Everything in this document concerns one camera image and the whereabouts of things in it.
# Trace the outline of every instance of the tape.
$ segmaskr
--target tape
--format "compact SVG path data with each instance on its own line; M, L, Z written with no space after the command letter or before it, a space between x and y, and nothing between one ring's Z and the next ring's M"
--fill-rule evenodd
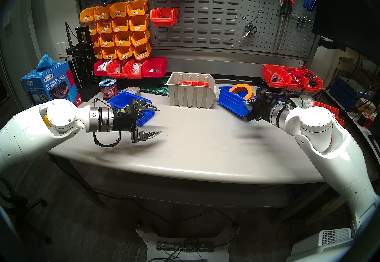
M244 97L244 99L254 98L255 96L254 90L248 84L236 84L229 89L229 92L232 92L233 94L237 94L242 91L247 92L247 95Z

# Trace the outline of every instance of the table leg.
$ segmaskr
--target table leg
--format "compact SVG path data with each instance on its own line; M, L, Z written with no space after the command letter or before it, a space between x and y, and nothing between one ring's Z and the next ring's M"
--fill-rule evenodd
M63 172L75 180L75 183L78 185L82 193L84 193L91 201L102 208L105 206L104 202L99 198L99 195L83 179L83 177L79 174L79 172L75 169L75 167L68 159L52 155L49 155L49 157L50 160L56 164Z

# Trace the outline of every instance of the blue cardboard box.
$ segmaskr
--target blue cardboard box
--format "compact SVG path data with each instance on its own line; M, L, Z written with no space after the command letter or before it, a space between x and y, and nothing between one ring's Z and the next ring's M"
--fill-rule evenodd
M29 99L35 104L63 98L79 106L82 103L67 61L55 62L49 69L36 69L20 79Z

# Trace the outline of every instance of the blue cleaning cloth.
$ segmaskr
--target blue cleaning cloth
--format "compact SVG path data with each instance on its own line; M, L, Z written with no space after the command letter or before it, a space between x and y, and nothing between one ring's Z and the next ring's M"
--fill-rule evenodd
M54 61L47 55L47 53L41 58L36 68L36 72L50 69L54 64Z

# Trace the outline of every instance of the yellow storage bin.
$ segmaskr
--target yellow storage bin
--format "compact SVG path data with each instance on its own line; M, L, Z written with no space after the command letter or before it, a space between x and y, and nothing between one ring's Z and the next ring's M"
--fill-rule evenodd
M115 44L117 46L129 46L129 45L131 45L132 34L133 34L133 32L129 31L129 30L116 33Z
M98 6L94 9L94 20L108 19L109 18L109 8L112 4L107 6Z
M96 23L96 31L99 34L112 32L112 19L100 20Z
M95 35L96 34L96 28L95 28L95 26L96 26L97 22L98 21L92 21L92 22L86 23L86 24L83 25L83 27L88 26L89 29L90 29L90 35Z
M86 9L84 9L84 10L79 14L79 18L81 19L81 22L82 22L82 23L91 22L91 21L94 20L94 9L95 9L95 8L96 8L96 6L86 8Z
M115 45L115 35L114 33L100 34L99 45L101 47L112 47Z
M113 46L113 47L103 47L102 48L102 56L104 59L106 60L111 60L111 59L115 59L117 58L117 49L119 47L118 46Z
M114 3L109 9L111 18L120 18L126 16L126 6L128 3L129 1Z
M131 31L145 31L149 25L149 15L133 16L129 20L129 29Z
M132 34L131 41L134 46L138 46L144 43L147 43L149 40L149 37L151 34L149 33L148 30L145 31L135 31Z
M149 43L145 43L142 45L139 45L134 48L133 54L136 57L136 60L141 60L143 58L146 58L151 53L151 45Z
M126 6L128 15L143 15L148 9L148 0L133 0Z
M128 23L130 18L130 16L125 16L122 18L112 19L112 30L114 32L128 31Z
M119 46L117 49L117 55L119 59L124 60L126 58L129 58L133 55L134 46Z

